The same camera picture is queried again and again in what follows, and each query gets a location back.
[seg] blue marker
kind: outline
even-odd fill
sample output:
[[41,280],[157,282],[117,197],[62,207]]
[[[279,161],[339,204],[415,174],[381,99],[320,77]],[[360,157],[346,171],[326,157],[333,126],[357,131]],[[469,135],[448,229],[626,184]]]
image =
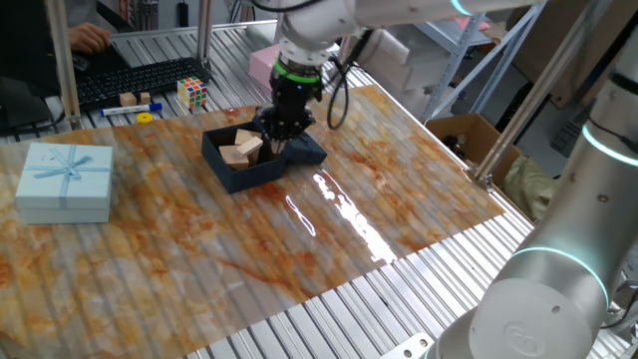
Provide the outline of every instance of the blue marker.
[[100,111],[102,117],[110,115],[130,114],[135,112],[161,111],[161,104],[128,106],[123,108],[103,109]]

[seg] person's hand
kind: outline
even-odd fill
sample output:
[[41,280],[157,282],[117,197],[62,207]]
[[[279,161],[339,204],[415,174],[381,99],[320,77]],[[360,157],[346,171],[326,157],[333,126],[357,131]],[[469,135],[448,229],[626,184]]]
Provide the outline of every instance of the person's hand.
[[69,29],[71,51],[87,55],[99,54],[111,45],[111,33],[91,23]]

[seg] marble-patterned mat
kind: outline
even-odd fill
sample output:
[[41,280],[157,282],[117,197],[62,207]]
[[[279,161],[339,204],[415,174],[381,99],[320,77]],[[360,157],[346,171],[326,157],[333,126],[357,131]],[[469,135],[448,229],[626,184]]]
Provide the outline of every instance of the marble-patterned mat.
[[39,141],[115,148],[108,224],[21,222],[28,143],[0,147],[0,346],[19,358],[175,359],[502,213],[375,86],[309,131],[329,153],[226,194],[201,133],[253,107]]

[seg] yellow tape roll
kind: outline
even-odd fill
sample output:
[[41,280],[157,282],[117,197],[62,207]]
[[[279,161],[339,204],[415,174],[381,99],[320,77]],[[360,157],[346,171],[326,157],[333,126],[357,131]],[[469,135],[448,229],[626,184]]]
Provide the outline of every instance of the yellow tape roll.
[[138,115],[138,124],[150,124],[153,121],[153,115],[149,113],[141,113]]

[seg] rubik's cube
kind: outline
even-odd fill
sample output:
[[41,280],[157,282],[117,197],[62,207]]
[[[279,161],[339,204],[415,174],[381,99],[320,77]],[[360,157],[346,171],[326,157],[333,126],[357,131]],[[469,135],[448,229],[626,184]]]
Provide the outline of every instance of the rubik's cube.
[[192,77],[177,82],[179,100],[189,109],[206,105],[206,85],[198,78]]

